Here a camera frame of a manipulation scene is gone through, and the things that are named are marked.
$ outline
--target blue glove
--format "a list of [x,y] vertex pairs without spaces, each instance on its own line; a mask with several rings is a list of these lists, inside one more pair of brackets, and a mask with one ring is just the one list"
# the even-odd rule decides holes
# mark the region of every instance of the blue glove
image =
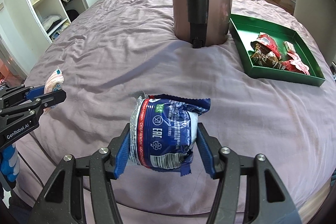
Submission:
[[0,171],[10,182],[14,182],[20,171],[20,159],[17,156],[15,143],[7,147],[2,152],[3,160],[0,165]]

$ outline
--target white chair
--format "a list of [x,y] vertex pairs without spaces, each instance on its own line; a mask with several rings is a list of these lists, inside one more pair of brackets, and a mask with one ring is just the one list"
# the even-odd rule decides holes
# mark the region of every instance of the white chair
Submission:
[[334,0],[296,0],[294,17],[315,39],[331,66],[336,56],[336,3]]

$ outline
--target candy wrapper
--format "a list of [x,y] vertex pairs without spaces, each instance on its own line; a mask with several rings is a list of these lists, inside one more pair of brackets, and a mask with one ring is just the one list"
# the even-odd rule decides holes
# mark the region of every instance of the candy wrapper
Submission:
[[210,99],[142,93],[130,120],[129,159],[155,171],[188,175],[198,116],[209,109]]
[[251,42],[254,48],[254,54],[251,55],[251,60],[258,66],[275,68],[280,70],[285,70],[286,67],[279,62],[275,53],[270,51],[264,45],[258,42]]
[[278,45],[271,36],[269,36],[266,33],[261,32],[260,35],[258,35],[256,42],[266,46],[267,48],[269,48],[270,51],[274,52],[278,60],[281,59],[281,54],[278,50]]
[[309,67],[302,62],[300,56],[297,53],[291,54],[288,52],[288,55],[292,58],[292,60],[282,62],[286,66],[287,70],[310,75]]
[[[63,82],[64,82],[64,77],[62,74],[62,71],[60,70],[59,67],[57,67],[57,70],[55,70],[51,76],[48,78],[48,80],[45,83],[44,86],[44,94],[56,91],[56,90],[61,90],[63,87]],[[48,113],[51,109],[55,108],[57,105],[48,107],[44,109],[44,113]]]

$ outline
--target blue snack wrapper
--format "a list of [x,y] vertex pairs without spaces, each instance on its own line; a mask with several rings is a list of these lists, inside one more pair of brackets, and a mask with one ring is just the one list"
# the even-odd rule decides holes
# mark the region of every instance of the blue snack wrapper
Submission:
[[190,174],[198,116],[209,109],[210,99],[142,93],[130,120],[129,159],[159,172]]

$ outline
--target bed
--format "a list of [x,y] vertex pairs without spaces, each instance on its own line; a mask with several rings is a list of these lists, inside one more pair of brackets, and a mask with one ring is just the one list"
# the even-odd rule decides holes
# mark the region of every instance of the bed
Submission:
[[[314,214],[326,198],[336,167],[335,82],[311,35],[280,7],[233,0],[232,12],[295,29],[325,83],[317,88],[249,78],[231,35],[223,45],[192,49],[174,35],[172,0],[100,0],[54,41],[26,80],[42,85],[59,66],[67,99],[17,142],[23,157],[46,182],[64,155],[91,155],[122,132],[134,92],[211,98],[210,111],[200,117],[209,134],[238,154],[264,153],[307,223],[307,212]],[[217,182],[205,173],[196,147],[194,154],[192,174],[182,178],[126,167],[112,182],[124,223],[206,223]],[[23,163],[17,181],[16,193],[32,206],[42,187]],[[244,195],[242,190],[237,224]],[[94,223],[87,190],[84,196],[87,221]]]

